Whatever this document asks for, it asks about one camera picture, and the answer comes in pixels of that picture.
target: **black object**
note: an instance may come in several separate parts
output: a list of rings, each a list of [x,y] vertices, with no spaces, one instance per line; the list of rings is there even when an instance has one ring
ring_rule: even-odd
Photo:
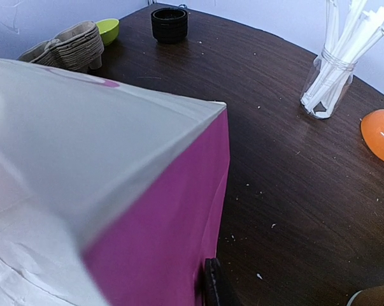
[[[207,306],[241,306],[237,295],[221,269],[217,258],[204,263],[204,286]]]
[[[153,11],[152,34],[160,43],[179,43],[187,36],[187,11],[182,8],[161,8]]]

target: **white wall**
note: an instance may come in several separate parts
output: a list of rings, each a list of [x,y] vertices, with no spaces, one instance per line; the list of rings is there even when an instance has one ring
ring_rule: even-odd
[[[319,53],[323,47],[326,0],[165,1],[173,5],[185,3],[193,10],[204,11],[265,30],[314,53]],[[341,11],[346,14],[350,0],[339,2]],[[384,0],[369,0],[366,9],[377,10],[380,5],[384,5]],[[356,75],[384,93],[384,41],[374,46],[360,60]]]
[[[84,20],[121,18],[147,0],[0,0],[0,57],[16,59]]]

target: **egg carton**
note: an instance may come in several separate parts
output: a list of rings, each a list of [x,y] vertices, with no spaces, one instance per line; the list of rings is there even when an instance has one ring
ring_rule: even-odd
[[[101,67],[103,41],[97,25],[84,21],[62,31],[50,41],[39,43],[18,60],[71,71],[87,72]]]

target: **green bowl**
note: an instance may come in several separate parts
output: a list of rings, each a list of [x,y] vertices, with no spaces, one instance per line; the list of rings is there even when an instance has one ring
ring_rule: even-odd
[[[120,21],[118,19],[104,19],[96,22],[104,46],[108,46],[118,37]]]

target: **wooden surface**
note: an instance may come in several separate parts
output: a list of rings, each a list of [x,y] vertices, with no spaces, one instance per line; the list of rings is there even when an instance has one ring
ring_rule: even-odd
[[[194,11],[187,41],[159,45],[150,28],[158,7],[121,21],[94,74],[227,103],[218,257],[244,305],[346,305],[384,284],[384,163],[359,131],[384,96],[356,78],[333,118],[312,119],[299,95],[313,54]]]

